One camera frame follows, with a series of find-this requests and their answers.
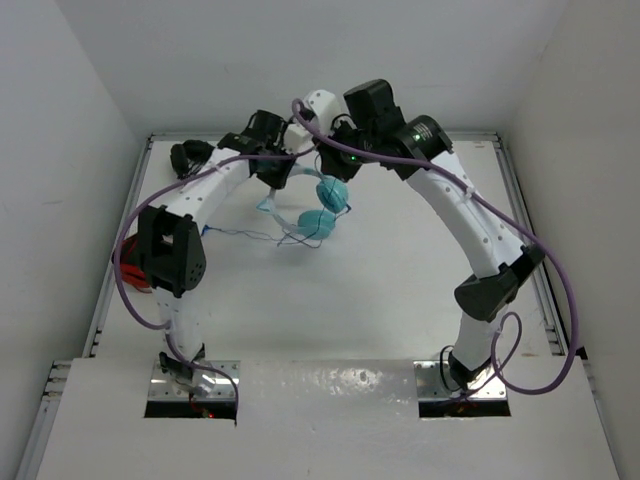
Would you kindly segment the teal cat-ear headphones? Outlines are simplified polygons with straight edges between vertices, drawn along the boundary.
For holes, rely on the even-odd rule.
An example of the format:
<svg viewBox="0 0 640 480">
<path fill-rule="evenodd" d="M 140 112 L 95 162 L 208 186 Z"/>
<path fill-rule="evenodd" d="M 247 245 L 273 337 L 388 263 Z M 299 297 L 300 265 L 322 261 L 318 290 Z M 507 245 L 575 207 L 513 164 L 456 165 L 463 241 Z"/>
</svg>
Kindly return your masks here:
<svg viewBox="0 0 640 480">
<path fill-rule="evenodd" d="M 289 176 L 310 176 L 318 180 L 315 191 L 321 207 L 306 210 L 295 223 L 287 221 L 278 211 L 275 196 L 276 189 L 271 188 L 268 195 L 257 204 L 256 209 L 272 217 L 283 233 L 296 240 L 323 241 L 334 231 L 337 219 L 350 212 L 349 190 L 347 184 L 338 178 L 323 174 L 315 169 L 295 163 Z"/>
</svg>

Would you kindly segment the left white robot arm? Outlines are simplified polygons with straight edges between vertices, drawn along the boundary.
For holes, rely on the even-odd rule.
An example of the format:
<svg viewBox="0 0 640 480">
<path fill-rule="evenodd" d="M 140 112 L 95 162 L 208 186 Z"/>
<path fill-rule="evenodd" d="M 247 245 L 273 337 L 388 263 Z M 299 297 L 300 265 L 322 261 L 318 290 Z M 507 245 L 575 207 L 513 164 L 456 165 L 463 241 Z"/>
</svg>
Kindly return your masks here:
<svg viewBox="0 0 640 480">
<path fill-rule="evenodd" d="M 258 110 L 243 131 L 227 133 L 214 144 L 184 142 L 189 158 L 206 161 L 176 182 L 175 197 L 160 206 L 148 204 L 137 215 L 138 264 L 158 306 L 165 338 L 160 365 L 184 386 L 209 369 L 198 322 L 186 313 L 190 293 L 207 267 L 203 231 L 218 207 L 251 177 L 271 187 L 284 185 L 295 163 L 283 147 L 287 126 L 284 118 Z"/>
</svg>

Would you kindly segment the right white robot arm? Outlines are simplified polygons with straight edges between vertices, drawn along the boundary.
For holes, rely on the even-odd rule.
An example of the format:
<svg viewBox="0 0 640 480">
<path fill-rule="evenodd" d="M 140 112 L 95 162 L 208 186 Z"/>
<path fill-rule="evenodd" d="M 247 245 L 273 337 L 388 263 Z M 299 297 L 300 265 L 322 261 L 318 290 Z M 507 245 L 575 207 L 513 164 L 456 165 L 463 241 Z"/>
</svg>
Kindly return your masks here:
<svg viewBox="0 0 640 480">
<path fill-rule="evenodd" d="M 408 121 L 383 79 L 360 84 L 344 94 L 350 120 L 334 126 L 332 140 L 370 153 L 424 161 L 384 162 L 434 209 L 449 229 L 472 269 L 454 291 L 462 310 L 449 373 L 461 389 L 490 364 L 498 316 L 505 313 L 520 287 L 544 260 L 537 246 L 527 246 L 493 213 L 473 198 L 453 143 L 435 119 L 420 115 Z"/>
</svg>

